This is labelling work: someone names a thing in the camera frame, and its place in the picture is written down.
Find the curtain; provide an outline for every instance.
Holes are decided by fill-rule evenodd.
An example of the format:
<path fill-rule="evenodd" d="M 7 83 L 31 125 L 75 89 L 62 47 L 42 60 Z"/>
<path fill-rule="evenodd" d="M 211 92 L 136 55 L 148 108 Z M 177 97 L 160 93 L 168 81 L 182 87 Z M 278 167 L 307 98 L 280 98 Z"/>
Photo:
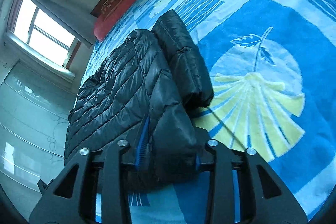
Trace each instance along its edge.
<path fill-rule="evenodd" d="M 95 43 L 93 27 L 97 18 L 93 15 L 67 0 L 31 1 L 87 47 Z"/>

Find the red pillow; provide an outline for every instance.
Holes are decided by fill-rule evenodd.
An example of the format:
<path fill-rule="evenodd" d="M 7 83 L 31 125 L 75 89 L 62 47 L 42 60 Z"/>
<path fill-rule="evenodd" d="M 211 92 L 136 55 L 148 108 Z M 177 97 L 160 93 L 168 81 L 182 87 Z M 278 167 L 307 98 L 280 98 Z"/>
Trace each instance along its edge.
<path fill-rule="evenodd" d="M 136 0 L 123 0 L 117 6 L 117 8 L 105 19 L 105 15 L 100 15 L 97 21 L 94 24 L 93 33 L 99 40 L 102 42 L 109 31 L 113 28 L 113 26 L 117 23 L 119 18 L 132 6 L 132 4 L 136 2 Z"/>
<path fill-rule="evenodd" d="M 118 7 L 122 0 L 107 0 L 101 8 L 101 14 L 105 15 L 105 19 Z"/>

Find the metal screw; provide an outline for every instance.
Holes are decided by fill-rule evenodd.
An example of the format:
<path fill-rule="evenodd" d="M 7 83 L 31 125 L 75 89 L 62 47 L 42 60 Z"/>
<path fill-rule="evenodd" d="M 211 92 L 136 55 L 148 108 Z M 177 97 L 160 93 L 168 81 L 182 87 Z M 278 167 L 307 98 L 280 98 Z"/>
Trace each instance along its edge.
<path fill-rule="evenodd" d="M 211 140 L 208 141 L 208 145 L 210 145 L 210 146 L 217 146 L 218 142 L 216 140 L 211 139 Z"/>
<path fill-rule="evenodd" d="M 120 140 L 119 142 L 117 142 L 117 145 L 123 147 L 128 145 L 128 141 L 127 140 Z"/>
<path fill-rule="evenodd" d="M 90 150 L 88 150 L 87 148 L 82 148 L 81 150 L 79 150 L 79 153 L 80 153 L 82 156 L 87 155 L 89 152 L 90 152 Z"/>
<path fill-rule="evenodd" d="M 255 151 L 255 149 L 254 148 L 251 148 L 251 147 L 249 147 L 248 149 L 246 149 L 246 152 L 249 154 L 249 155 L 251 155 L 251 156 L 253 156 L 253 155 L 255 155 L 257 152 Z"/>

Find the black puffer jacket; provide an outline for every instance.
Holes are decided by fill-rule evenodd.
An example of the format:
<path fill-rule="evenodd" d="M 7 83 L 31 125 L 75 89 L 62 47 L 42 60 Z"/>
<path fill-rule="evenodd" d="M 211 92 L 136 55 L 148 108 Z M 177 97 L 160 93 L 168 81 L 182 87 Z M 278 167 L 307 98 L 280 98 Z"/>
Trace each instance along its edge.
<path fill-rule="evenodd" d="M 69 115 L 64 163 L 81 148 L 100 150 L 150 117 L 155 180 L 194 170 L 197 141 L 184 109 L 213 97 L 207 69 L 181 19 L 163 15 L 152 32 L 137 29 L 80 88 Z"/>

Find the window frame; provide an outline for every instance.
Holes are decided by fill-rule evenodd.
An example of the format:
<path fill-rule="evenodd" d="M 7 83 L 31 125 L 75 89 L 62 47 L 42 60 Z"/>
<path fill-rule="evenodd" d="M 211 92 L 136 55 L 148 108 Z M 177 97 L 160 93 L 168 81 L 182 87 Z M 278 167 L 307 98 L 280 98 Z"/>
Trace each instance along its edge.
<path fill-rule="evenodd" d="M 18 14 L 19 14 L 20 9 L 21 9 L 22 2 L 23 2 L 23 0 L 13 0 L 12 6 L 11 6 L 11 9 L 10 9 L 10 13 L 9 13 L 8 21 L 7 21 L 7 30 L 9 30 L 13 33 L 14 33 L 14 30 L 15 30 L 15 26 L 16 26 Z M 37 30 L 38 32 L 40 32 L 41 34 L 43 34 L 44 36 L 46 36 L 50 40 L 52 40 L 54 43 L 56 43 L 57 45 L 63 47 L 65 50 L 68 51 L 67 57 L 65 58 L 62 67 L 66 68 L 66 69 L 69 69 L 70 65 L 71 65 L 79 47 L 80 47 L 81 42 L 75 37 L 71 46 L 68 47 L 67 45 L 63 44 L 61 41 L 57 40 L 56 38 L 54 38 L 53 36 L 51 36 L 47 32 L 43 31 L 41 28 L 36 26 L 35 25 L 35 19 L 37 17 L 37 13 L 38 13 L 39 10 L 42 10 L 42 9 L 39 8 L 39 7 L 36 7 L 34 15 L 33 15 L 32 19 L 31 19 L 31 22 L 30 22 L 30 26 L 29 26 L 28 40 L 27 40 L 27 42 L 25 42 L 25 44 L 29 45 L 30 38 L 31 38 L 33 30 L 34 29 Z"/>

